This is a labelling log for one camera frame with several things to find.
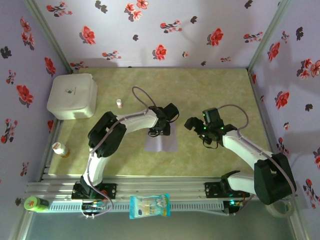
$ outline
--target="purple wall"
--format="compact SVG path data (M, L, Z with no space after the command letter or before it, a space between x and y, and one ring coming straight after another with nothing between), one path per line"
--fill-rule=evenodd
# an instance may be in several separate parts
M0 30L0 238L8 239L27 182L37 181L52 81L66 70L23 1L1 1Z
M319 239L319 2L292 1L253 70L253 86L290 162L310 239Z

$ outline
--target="black bracket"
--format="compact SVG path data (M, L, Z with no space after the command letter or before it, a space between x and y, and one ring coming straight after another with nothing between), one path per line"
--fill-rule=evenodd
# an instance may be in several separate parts
M96 188L101 192L106 192L110 199L116 199L117 194L117 184L115 183L100 183ZM92 194L88 195L81 183L76 183L73 185L72 200L102 200L104 197L92 190Z
M207 199L222 199L222 198L246 198L250 197L250 193L243 191L224 191L221 183L216 182L205 182L204 183L205 197Z

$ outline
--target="blue plastic bag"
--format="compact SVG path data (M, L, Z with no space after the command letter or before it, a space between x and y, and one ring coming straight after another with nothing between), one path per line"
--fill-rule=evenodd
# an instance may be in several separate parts
M169 194L130 197L130 219L139 219L157 215L165 217L170 216Z

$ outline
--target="small bottle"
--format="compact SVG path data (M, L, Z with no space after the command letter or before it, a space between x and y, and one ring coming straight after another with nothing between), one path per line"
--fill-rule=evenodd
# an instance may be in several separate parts
M70 155L70 150L65 145L61 144L60 142L55 142L52 145L53 151L58 154L62 158L67 158Z
M122 101L121 101L121 99L117 99L117 100L116 100L116 105L118 106L119 109L122 108Z

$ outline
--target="white tissue box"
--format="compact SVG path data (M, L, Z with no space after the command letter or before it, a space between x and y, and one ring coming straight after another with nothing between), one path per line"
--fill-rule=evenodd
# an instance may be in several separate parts
M96 111L97 90L89 73L57 76L46 108L59 120L90 118Z

